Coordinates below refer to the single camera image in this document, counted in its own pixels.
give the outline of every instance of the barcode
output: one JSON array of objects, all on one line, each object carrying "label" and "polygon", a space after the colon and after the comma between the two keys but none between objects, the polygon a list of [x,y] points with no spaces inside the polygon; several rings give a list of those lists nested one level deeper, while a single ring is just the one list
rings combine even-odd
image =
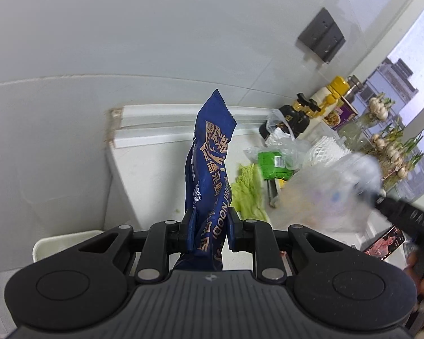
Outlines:
[{"label": "barcode", "polygon": [[284,168],[284,160],[283,157],[274,157],[275,160],[275,167],[277,168]]}]

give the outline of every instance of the soy sauce bottle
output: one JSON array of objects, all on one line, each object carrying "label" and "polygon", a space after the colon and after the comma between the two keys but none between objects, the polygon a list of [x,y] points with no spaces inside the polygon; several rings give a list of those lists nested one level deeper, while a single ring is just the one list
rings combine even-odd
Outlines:
[{"label": "soy sauce bottle", "polygon": [[[291,129],[294,129],[295,124],[298,121],[299,118],[299,112],[303,109],[303,105],[301,103],[309,104],[309,102],[306,100],[303,93],[297,94],[297,97],[299,99],[296,99],[292,105],[284,105],[279,110],[283,114],[284,118],[286,119],[286,122],[291,127]],[[259,133],[261,136],[265,139],[269,137],[269,132],[267,131],[267,121],[265,121],[259,128]],[[289,134],[289,129],[284,125],[284,123],[279,123],[278,127],[281,128],[285,133]]]},{"label": "soy sauce bottle", "polygon": [[303,109],[298,113],[297,123],[292,128],[296,138],[306,130],[309,125],[309,119],[321,110],[314,99],[310,99],[308,101],[303,94],[301,94],[301,96],[298,94],[297,96],[299,103],[303,106]]}]

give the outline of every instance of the blue noodle package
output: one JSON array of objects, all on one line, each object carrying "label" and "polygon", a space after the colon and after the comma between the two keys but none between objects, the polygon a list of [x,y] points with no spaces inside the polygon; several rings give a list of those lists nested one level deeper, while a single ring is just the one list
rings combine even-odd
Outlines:
[{"label": "blue noodle package", "polygon": [[218,90],[198,112],[193,145],[185,164],[185,209],[192,210],[192,252],[176,269],[222,270],[222,248],[231,204],[225,158],[236,122]]}]

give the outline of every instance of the white bin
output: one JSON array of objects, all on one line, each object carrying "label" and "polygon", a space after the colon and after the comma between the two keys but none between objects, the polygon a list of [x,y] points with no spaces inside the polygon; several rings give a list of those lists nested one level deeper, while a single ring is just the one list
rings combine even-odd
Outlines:
[{"label": "white bin", "polygon": [[33,262],[52,256],[57,252],[75,246],[80,242],[101,234],[103,231],[86,231],[71,234],[62,234],[60,236],[47,237],[37,241],[33,247]]}]

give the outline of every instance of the smartphone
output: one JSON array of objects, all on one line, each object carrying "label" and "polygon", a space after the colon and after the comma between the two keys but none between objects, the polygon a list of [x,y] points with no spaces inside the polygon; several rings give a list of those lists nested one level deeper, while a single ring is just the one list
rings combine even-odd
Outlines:
[{"label": "smartphone", "polygon": [[386,259],[405,241],[404,234],[396,226],[388,229],[383,236],[363,252],[380,260]]}]

